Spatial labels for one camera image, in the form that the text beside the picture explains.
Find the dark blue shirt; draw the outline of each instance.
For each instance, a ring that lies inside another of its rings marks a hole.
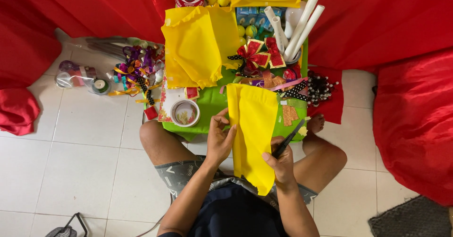
[[[228,184],[206,195],[188,237],[288,236],[280,213],[240,185]],[[158,237],[181,237],[164,233]]]

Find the green tablecloth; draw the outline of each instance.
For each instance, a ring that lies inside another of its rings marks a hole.
[[[300,68],[300,73],[302,77],[307,77],[307,58],[308,58],[308,40],[303,43],[303,52],[302,52],[302,66]],[[281,75],[282,70],[272,71],[276,75]],[[227,90],[223,91],[223,94],[220,94],[220,88],[223,85],[229,84],[233,81],[235,77],[235,70],[226,70],[224,66],[222,66],[222,76],[220,80],[217,81],[217,87],[207,87],[205,89],[200,90],[200,98],[197,99],[197,104],[200,108],[200,120],[198,123],[192,127],[180,127],[170,122],[164,122],[164,128],[168,131],[177,133],[178,135],[184,137],[187,141],[191,141],[196,135],[198,134],[207,134],[209,131],[209,123],[211,121],[211,117],[216,115],[221,110],[228,107],[227,102]],[[297,115],[299,118],[305,118],[307,116],[307,109],[299,109],[296,108]],[[295,125],[300,120],[293,121],[293,125],[291,126],[284,126],[283,125],[283,117],[282,120],[279,122],[279,116],[282,116],[283,110],[282,106],[279,105],[278,112],[277,112],[277,119],[275,120],[274,126],[274,133],[272,136],[284,136],[286,137],[290,132],[292,132],[295,128]],[[297,134],[293,141],[301,141],[303,136]]]

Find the fan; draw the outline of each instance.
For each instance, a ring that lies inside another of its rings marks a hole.
[[[77,212],[76,214],[74,214],[64,228],[55,228],[50,233],[48,233],[46,235],[46,237],[77,237],[77,231],[74,230],[69,225],[69,223],[71,223],[72,219],[75,216],[77,216],[80,224],[82,225],[83,230],[85,231],[85,235],[83,237],[87,237],[87,234],[88,234],[87,228],[85,227],[85,225],[82,222],[82,219],[80,218],[80,212]]]

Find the red bow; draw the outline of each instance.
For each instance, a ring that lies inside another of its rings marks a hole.
[[[277,40],[274,37],[264,38],[264,44],[269,49],[267,53],[270,54],[270,68],[279,68],[285,67],[285,61],[283,60],[282,55],[280,55],[279,49],[277,47]]]
[[[237,50],[237,54],[246,60],[246,66],[252,71],[257,70],[258,66],[266,68],[269,63],[271,54],[259,52],[263,45],[263,41],[250,39],[247,45],[241,46]]]

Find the gray shorts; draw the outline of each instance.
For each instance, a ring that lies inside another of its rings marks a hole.
[[[155,168],[159,173],[160,178],[165,182],[170,193],[173,195],[173,199],[178,197],[178,194],[181,193],[183,188],[189,182],[190,178],[195,174],[195,172],[200,168],[206,156],[197,155],[200,160],[185,160],[178,161],[163,165],[156,165]],[[274,208],[279,210],[279,202],[277,199],[277,190],[274,186],[271,188],[269,194],[266,196],[258,195],[258,190],[250,182],[248,182],[243,176],[241,178],[235,176],[228,176],[219,169],[217,169],[214,179],[212,180],[211,187],[209,191],[212,191],[217,188],[221,188],[227,183],[235,183],[241,185],[243,188],[250,191],[252,194],[263,199]],[[303,200],[306,204],[309,204],[313,198],[315,198],[318,193],[313,190],[298,184],[299,192],[303,197]]]

